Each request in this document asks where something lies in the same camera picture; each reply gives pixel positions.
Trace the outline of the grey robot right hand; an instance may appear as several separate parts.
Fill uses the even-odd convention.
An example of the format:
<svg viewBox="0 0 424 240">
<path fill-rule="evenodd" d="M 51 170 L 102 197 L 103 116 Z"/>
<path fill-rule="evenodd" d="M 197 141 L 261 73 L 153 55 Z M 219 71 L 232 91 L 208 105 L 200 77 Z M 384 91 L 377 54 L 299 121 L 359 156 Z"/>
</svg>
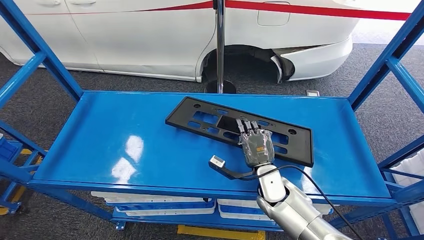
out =
<svg viewBox="0 0 424 240">
<path fill-rule="evenodd" d="M 272 132 L 261 129 L 256 121 L 247 118 L 236 118 L 239 129 L 239 142 L 248 167 L 270 164 L 275 158 L 275 150 L 271 139 Z"/>
</svg>

